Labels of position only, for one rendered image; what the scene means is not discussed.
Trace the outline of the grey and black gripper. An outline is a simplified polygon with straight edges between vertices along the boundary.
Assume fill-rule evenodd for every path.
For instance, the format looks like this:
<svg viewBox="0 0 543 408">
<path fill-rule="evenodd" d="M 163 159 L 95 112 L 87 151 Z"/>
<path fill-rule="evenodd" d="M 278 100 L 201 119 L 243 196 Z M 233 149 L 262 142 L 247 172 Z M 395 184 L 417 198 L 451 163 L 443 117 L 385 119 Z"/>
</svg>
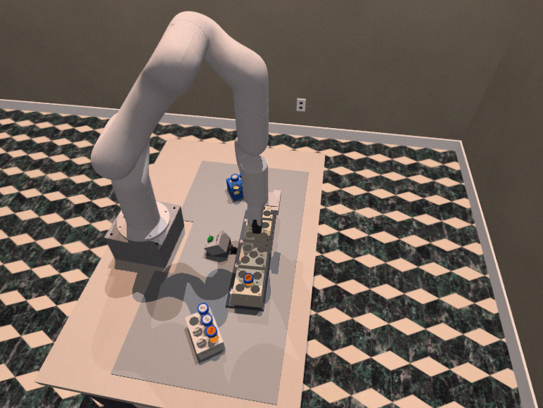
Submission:
<svg viewBox="0 0 543 408">
<path fill-rule="evenodd" d="M 252 225 L 252 230 L 254 234 L 261 234 L 263 212 L 263 205 L 253 206 L 248 204 L 248 226 Z"/>
</svg>

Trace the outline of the grey bench mat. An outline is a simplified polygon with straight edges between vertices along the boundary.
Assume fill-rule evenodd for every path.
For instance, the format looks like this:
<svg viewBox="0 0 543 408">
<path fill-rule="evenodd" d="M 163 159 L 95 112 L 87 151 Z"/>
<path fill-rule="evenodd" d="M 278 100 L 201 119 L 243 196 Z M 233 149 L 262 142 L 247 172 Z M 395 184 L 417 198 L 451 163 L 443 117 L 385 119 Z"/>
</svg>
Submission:
<svg viewBox="0 0 543 408">
<path fill-rule="evenodd" d="M 110 374 L 277 405 L 309 172 L 268 167 L 281 191 L 264 311 L 226 307 L 236 254 L 208 256 L 209 233 L 238 248 L 244 199 L 226 179 L 237 164 L 203 161 L 181 208 L 193 222 L 174 273 L 154 271 Z M 186 317 L 206 303 L 225 349 L 199 359 Z"/>
</svg>

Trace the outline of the grey tube rack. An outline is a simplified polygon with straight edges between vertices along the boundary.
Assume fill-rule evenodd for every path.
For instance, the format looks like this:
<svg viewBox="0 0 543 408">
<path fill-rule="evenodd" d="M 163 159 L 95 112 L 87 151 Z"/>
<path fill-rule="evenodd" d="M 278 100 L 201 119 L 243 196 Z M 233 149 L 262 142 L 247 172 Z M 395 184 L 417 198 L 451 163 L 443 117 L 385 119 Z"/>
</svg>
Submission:
<svg viewBox="0 0 543 408">
<path fill-rule="evenodd" d="M 186 320 L 186 323 L 188 325 L 188 328 L 193 340 L 193 344 L 195 346 L 197 355 L 200 360 L 225 349 L 224 342 L 222 340 L 215 318 L 213 317 L 213 314 L 210 308 L 209 308 L 209 313 L 212 315 L 213 324 L 216 326 L 217 334 L 219 336 L 219 339 L 216 343 L 211 343 L 209 338 L 207 337 L 205 333 L 205 327 L 202 324 L 201 317 L 198 312 L 190 315 L 188 319 Z"/>
</svg>

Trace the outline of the blue tube rack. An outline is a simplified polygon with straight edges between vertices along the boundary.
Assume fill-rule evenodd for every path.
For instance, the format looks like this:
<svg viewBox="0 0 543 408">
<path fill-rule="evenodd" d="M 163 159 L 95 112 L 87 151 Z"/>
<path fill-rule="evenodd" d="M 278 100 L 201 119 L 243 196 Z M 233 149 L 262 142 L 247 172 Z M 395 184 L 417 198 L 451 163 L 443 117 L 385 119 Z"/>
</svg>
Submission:
<svg viewBox="0 0 543 408">
<path fill-rule="evenodd" d="M 230 183 L 230 180 L 231 180 L 231 178 L 228 178 L 226 184 L 227 184 L 227 188 L 229 190 L 229 193 L 231 194 L 231 197 L 233 198 L 234 201 L 242 199 L 243 198 L 243 191 L 242 191 L 243 187 L 241 186 L 241 180 L 238 180 L 239 181 L 239 188 L 238 189 L 233 189 L 232 183 Z M 239 190 L 240 190 L 240 193 L 234 195 L 234 192 L 239 191 Z"/>
</svg>

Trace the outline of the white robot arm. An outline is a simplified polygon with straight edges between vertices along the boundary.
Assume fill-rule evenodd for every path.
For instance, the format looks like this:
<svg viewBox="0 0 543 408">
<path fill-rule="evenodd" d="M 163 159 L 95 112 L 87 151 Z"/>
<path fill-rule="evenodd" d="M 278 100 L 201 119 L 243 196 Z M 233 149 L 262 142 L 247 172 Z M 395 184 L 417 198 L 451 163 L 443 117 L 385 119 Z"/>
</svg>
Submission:
<svg viewBox="0 0 543 408">
<path fill-rule="evenodd" d="M 260 155 L 269 139 L 267 66 L 257 53 L 232 39 L 215 21 L 185 11 L 172 19 L 91 152 L 93 169 L 111 180 L 122 210 L 117 228 L 130 241 L 152 240 L 170 223 L 168 209 L 158 201 L 157 208 L 155 203 L 149 177 L 149 138 L 174 100 L 191 86 L 203 59 L 233 90 L 237 131 L 234 146 L 240 173 L 242 170 L 244 201 L 253 206 L 271 206 L 271 215 L 279 215 L 281 191 L 268 192 L 268 162 Z"/>
</svg>

